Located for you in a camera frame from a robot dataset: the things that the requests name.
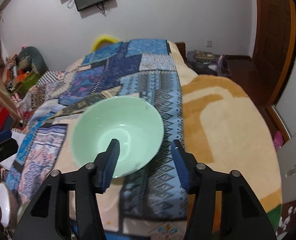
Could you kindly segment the patchwork patterned cloth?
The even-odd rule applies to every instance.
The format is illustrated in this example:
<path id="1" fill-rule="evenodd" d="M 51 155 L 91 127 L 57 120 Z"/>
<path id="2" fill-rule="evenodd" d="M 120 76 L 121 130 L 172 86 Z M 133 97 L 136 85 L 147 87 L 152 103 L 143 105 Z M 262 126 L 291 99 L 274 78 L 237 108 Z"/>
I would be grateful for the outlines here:
<path id="1" fill-rule="evenodd" d="M 35 110 L 5 183 L 28 204 L 51 171 L 76 171 L 120 143 L 113 180 L 97 196 L 110 239 L 183 239 L 188 196 L 171 156 L 183 139 L 188 67 L 175 43 L 121 41 L 86 55 Z"/>

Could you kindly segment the green cardboard box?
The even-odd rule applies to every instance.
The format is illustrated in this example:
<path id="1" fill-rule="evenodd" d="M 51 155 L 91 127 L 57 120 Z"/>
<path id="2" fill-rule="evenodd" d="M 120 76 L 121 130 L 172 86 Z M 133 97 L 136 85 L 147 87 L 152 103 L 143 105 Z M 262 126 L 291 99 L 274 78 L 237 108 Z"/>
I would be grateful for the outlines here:
<path id="1" fill-rule="evenodd" d="M 13 90 L 12 95 L 17 94 L 26 94 L 29 89 L 34 86 L 38 80 L 41 78 L 39 74 L 35 72 L 25 73 L 19 75 L 12 80 Z"/>

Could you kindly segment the mint green bowl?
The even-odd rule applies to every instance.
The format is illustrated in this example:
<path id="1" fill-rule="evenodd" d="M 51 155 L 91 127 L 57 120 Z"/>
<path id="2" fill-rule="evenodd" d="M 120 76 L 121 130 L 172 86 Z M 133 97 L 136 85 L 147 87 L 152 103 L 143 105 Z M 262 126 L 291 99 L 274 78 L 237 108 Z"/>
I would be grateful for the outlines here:
<path id="1" fill-rule="evenodd" d="M 78 167 L 94 161 L 111 140 L 120 143 L 114 178 L 132 174 L 159 152 L 164 139 L 161 115 L 147 101 L 133 96 L 101 100 L 78 119 L 72 132 L 71 150 Z"/>

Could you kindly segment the white folded cloth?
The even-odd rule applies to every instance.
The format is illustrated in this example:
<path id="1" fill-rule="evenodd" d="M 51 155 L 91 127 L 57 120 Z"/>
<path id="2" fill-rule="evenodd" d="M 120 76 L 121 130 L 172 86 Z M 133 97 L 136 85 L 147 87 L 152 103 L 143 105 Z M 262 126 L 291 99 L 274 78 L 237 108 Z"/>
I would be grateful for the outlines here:
<path id="1" fill-rule="evenodd" d="M 12 132 L 12 139 L 14 139 L 16 141 L 17 147 L 12 146 L 9 149 L 9 153 L 7 154 L 7 158 L 0 163 L 0 165 L 8 171 L 10 170 L 12 164 L 14 163 L 17 153 L 20 149 L 20 146 L 22 145 L 23 140 L 26 137 L 26 134 L 23 133 L 23 131 L 21 131 L 19 129 L 12 129 L 11 132 Z"/>

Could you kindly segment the white bowl black dots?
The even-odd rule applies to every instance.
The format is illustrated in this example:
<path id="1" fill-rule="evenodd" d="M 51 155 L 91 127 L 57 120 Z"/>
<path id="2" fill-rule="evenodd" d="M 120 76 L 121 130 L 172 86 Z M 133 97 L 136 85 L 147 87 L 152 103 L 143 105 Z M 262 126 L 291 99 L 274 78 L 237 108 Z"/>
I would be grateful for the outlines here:
<path id="1" fill-rule="evenodd" d="M 19 205 L 5 183 L 0 183 L 0 208 L 1 208 L 1 224 L 6 229 L 14 230 L 17 226 L 17 214 Z"/>

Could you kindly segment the red box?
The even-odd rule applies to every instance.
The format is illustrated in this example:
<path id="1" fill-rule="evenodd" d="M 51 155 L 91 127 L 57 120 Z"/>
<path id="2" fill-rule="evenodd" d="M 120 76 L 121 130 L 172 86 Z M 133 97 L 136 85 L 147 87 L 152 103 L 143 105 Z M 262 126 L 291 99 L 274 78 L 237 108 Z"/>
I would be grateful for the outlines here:
<path id="1" fill-rule="evenodd" d="M 0 132 L 11 129 L 14 124 L 14 118 L 10 115 L 7 108 L 0 109 Z"/>

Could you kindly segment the brown wooden door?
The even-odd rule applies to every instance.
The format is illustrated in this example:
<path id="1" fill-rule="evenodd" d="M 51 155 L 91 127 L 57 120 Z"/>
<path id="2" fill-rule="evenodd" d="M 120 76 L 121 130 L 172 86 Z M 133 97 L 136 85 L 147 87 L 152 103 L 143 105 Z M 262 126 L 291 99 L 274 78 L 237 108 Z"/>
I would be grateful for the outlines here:
<path id="1" fill-rule="evenodd" d="M 256 0 L 253 61 L 264 83 L 265 107 L 276 105 L 296 57 L 296 5 L 293 0 Z"/>

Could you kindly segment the beige orange fleece blanket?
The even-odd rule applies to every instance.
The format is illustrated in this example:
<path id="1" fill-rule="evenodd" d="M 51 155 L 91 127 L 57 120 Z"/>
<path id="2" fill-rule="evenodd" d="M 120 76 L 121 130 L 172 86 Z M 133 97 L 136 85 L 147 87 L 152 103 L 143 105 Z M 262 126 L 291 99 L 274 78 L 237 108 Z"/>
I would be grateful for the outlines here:
<path id="1" fill-rule="evenodd" d="M 164 139 L 149 164 L 117 179 L 99 197 L 105 230 L 183 237 L 193 198 L 179 185 L 170 152 L 173 139 L 215 171 L 239 170 L 277 228 L 282 202 L 277 156 L 264 119 L 240 86 L 225 77 L 196 74 L 170 41 L 122 41 L 65 71 L 51 93 L 62 106 L 53 120 L 74 128 L 74 116 L 95 100 L 123 95 L 142 98 L 158 110 Z"/>

